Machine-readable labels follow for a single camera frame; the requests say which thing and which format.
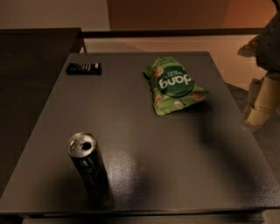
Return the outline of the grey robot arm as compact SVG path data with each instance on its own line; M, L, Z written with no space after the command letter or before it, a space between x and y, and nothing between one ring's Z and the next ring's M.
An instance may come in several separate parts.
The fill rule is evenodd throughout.
M254 57L256 64L266 71L260 80L251 81L242 113L244 129L255 131L280 108L280 11L237 53L246 58Z

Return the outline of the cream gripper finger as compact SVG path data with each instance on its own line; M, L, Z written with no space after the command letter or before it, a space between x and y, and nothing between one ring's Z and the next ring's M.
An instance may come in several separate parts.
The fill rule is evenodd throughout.
M267 72L249 85L247 104L242 113L244 130L261 128L280 107L280 73Z

